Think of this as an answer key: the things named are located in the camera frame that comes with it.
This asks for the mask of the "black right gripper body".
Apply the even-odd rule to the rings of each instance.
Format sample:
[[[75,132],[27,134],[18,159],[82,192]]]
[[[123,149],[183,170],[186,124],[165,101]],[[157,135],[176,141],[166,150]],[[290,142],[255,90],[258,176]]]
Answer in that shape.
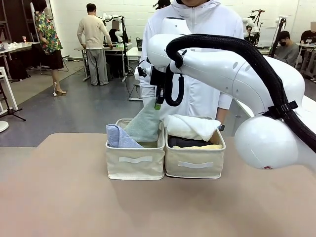
[[[165,72],[161,72],[152,66],[151,75],[150,75],[150,85],[155,86],[156,88],[156,97],[162,97],[161,91],[164,92],[165,88]]]

